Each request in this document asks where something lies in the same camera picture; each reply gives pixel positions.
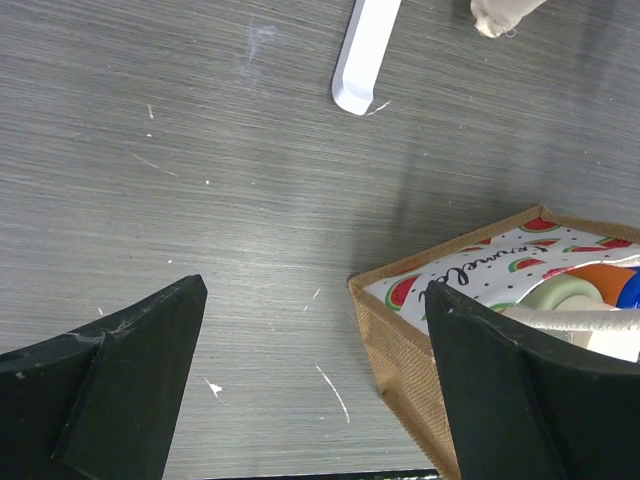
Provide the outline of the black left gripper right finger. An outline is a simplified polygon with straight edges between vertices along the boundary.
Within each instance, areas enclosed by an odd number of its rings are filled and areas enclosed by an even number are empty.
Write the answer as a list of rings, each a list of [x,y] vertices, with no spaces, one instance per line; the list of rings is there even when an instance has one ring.
[[[435,281],[428,333],[464,479],[636,479],[639,366]]]

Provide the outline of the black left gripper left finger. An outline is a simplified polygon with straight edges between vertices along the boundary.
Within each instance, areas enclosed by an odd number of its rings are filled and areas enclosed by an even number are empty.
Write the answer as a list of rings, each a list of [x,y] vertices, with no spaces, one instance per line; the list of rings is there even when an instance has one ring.
[[[2,478],[162,478],[206,299],[186,276],[2,354]]]

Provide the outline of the orange bottle blue pump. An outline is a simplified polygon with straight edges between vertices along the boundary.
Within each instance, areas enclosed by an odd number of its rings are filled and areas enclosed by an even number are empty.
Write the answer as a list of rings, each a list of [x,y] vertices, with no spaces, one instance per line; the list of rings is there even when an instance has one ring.
[[[638,267],[595,264],[571,270],[569,274],[594,285],[608,305],[619,309],[639,308]]]

